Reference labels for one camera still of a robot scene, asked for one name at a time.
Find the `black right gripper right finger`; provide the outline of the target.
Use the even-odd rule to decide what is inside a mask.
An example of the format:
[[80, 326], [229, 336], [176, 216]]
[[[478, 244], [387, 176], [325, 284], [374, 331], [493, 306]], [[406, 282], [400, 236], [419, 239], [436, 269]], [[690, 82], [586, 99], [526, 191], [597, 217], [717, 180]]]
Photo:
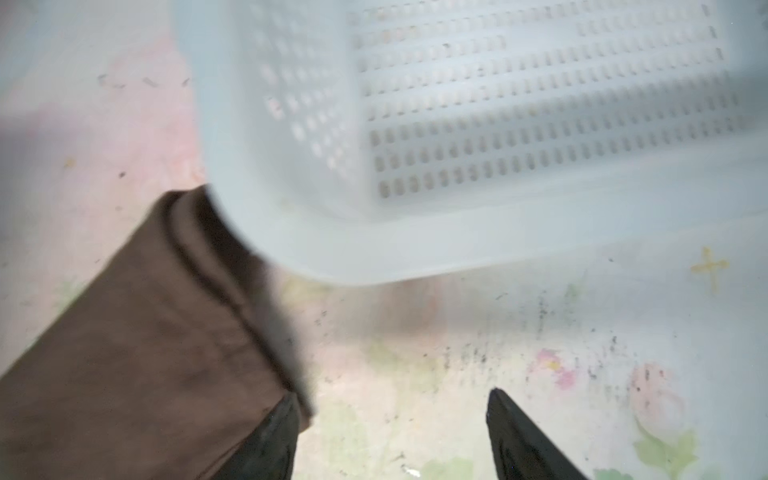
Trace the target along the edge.
[[499, 480], [587, 479], [500, 388], [489, 393], [486, 425]]

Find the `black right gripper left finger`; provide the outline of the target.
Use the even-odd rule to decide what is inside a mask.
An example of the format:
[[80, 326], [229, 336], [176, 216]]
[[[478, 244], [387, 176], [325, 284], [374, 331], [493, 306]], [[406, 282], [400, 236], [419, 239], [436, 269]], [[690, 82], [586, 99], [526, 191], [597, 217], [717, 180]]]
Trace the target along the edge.
[[290, 480], [299, 427], [299, 403], [288, 393], [211, 479]]

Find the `brown trousers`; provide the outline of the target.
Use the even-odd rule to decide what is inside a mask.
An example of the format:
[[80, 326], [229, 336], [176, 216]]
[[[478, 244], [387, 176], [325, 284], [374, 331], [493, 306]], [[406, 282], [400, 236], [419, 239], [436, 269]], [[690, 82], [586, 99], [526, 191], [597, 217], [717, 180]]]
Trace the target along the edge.
[[164, 194], [1, 379], [5, 479], [211, 479], [288, 393], [313, 408], [266, 264], [199, 187]]

